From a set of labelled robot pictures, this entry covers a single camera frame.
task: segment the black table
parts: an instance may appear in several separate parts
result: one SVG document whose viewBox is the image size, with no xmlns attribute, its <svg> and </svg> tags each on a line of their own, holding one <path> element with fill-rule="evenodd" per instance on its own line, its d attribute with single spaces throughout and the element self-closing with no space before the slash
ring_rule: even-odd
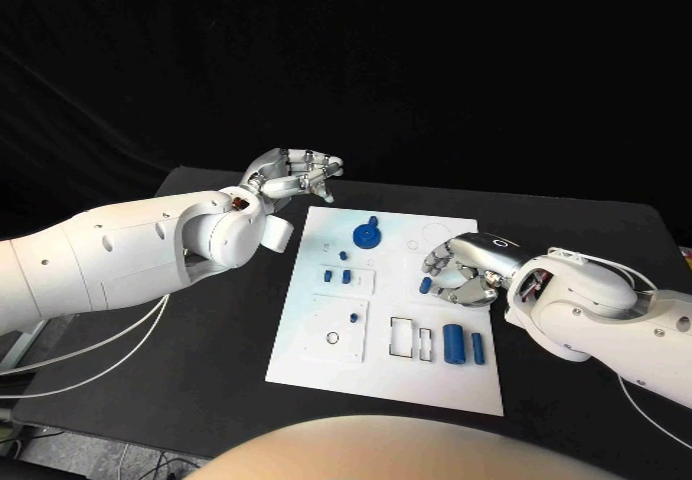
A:
<svg viewBox="0 0 692 480">
<path fill-rule="evenodd" d="M 238 173 L 179 168 L 159 194 L 216 190 Z M 537 253 L 561 246 L 640 270 L 659 288 L 692 291 L 692 275 L 656 211 L 646 205 L 359 183 L 336 179 L 339 208 L 476 218 L 479 229 Z M 492 322 L 506 416 L 493 417 L 267 383 L 264 376 L 309 205 L 280 212 L 296 226 L 284 254 L 261 248 L 248 265 L 172 295 L 162 324 L 133 358 L 101 379 L 61 395 L 22 400 L 20 422 L 48 425 L 169 451 L 212 457 L 299 422 L 351 414 L 415 415 L 502 433 L 630 478 L 688 475 L 692 452 L 635 412 L 613 372 L 596 361 L 552 356 L 508 324 L 506 302 Z M 117 333 L 152 308 L 81 315 L 55 355 Z M 67 386 L 108 367 L 144 334 L 48 367 L 30 392 Z M 692 439 L 692 411 L 630 386 L 660 423 Z"/>
</svg>

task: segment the floor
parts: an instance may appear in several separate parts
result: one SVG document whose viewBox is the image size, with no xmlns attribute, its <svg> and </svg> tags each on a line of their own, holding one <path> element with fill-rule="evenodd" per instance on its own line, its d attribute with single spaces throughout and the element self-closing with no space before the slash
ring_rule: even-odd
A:
<svg viewBox="0 0 692 480">
<path fill-rule="evenodd" d="M 71 318 L 51 320 L 25 355 L 20 365 L 28 365 L 46 359 L 69 322 Z M 43 435 L 55 432 L 56 430 L 48 429 L 39 430 L 36 434 Z M 94 480 L 120 478 L 123 480 L 136 480 L 156 467 L 159 455 L 159 450 L 130 445 L 127 446 L 126 452 L 126 444 L 120 442 L 65 433 L 55 437 L 25 442 L 18 458 L 26 462 L 78 473 Z M 180 457 L 173 453 L 166 453 L 166 458 L 185 458 L 201 466 L 208 463 L 208 461 L 201 458 Z M 167 467 L 160 469 L 159 475 L 156 476 L 159 480 L 166 479 L 169 468 L 170 472 L 176 474 L 176 479 L 185 478 L 195 470 L 195 467 L 186 463 L 175 461 Z"/>
</svg>

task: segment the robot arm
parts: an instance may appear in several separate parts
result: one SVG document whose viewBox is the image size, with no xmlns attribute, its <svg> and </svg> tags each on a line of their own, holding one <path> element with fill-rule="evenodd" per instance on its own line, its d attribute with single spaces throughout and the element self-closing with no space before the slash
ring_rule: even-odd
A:
<svg viewBox="0 0 692 480">
<path fill-rule="evenodd" d="M 636 292 L 578 253 L 551 249 L 531 257 L 489 234 L 447 241 L 423 271 L 436 276 L 453 259 L 469 280 L 453 289 L 433 285 L 434 295 L 475 307 L 492 303 L 506 288 L 505 318 L 551 353 L 575 362 L 594 356 L 626 380 L 692 408 L 692 296 Z"/>
<path fill-rule="evenodd" d="M 260 245 L 283 252 L 293 226 L 273 215 L 297 194 L 333 201 L 342 160 L 274 149 L 241 185 L 95 208 L 0 242 L 0 334 L 42 319 L 139 305 L 241 267 Z"/>
</svg>

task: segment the table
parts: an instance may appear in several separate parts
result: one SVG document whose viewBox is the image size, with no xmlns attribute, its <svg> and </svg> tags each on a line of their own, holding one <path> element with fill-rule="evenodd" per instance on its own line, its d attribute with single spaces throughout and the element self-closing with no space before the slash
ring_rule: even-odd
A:
<svg viewBox="0 0 692 480">
<path fill-rule="evenodd" d="M 216 190 L 241 174 L 176 169 L 159 195 Z M 336 207 L 479 220 L 479 230 L 545 252 L 561 246 L 640 270 L 659 288 L 692 291 L 692 275 L 656 211 L 646 205 L 361 183 L 335 179 Z M 503 418 L 264 381 L 299 239 L 317 197 L 280 212 L 296 226 L 284 254 L 261 248 L 238 270 L 170 297 L 162 324 L 133 358 L 87 386 L 22 400 L 15 419 L 153 448 L 212 457 L 255 436 L 339 415 L 414 415 L 502 433 L 600 465 L 629 478 L 678 478 L 691 452 L 632 408 L 613 372 L 596 361 L 552 356 L 492 307 Z M 82 314 L 55 355 L 127 327 L 153 303 Z M 146 327 L 48 367 L 29 393 L 77 383 L 133 348 Z M 692 437 L 692 411 L 630 386 L 650 415 Z"/>
</svg>

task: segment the small blue part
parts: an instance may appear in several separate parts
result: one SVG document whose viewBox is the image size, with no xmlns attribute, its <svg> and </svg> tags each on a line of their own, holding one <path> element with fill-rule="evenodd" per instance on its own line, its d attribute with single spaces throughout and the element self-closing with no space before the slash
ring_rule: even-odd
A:
<svg viewBox="0 0 692 480">
<path fill-rule="evenodd" d="M 483 355 L 483 339 L 480 338 L 480 333 L 472 333 L 472 342 L 473 342 L 473 360 L 476 365 L 486 364 L 486 356 Z"/>
<path fill-rule="evenodd" d="M 425 294 L 430 292 L 430 287 L 433 286 L 433 279 L 430 277 L 425 277 L 421 282 L 421 288 L 418 291 Z"/>
<path fill-rule="evenodd" d="M 453 365 L 466 363 L 464 329 L 450 323 L 443 327 L 444 336 L 444 361 Z"/>
<path fill-rule="evenodd" d="M 353 230 L 353 243 L 359 248 L 371 249 L 382 241 L 382 232 L 378 228 L 378 217 L 371 217 L 368 223 L 359 225 Z"/>
</svg>

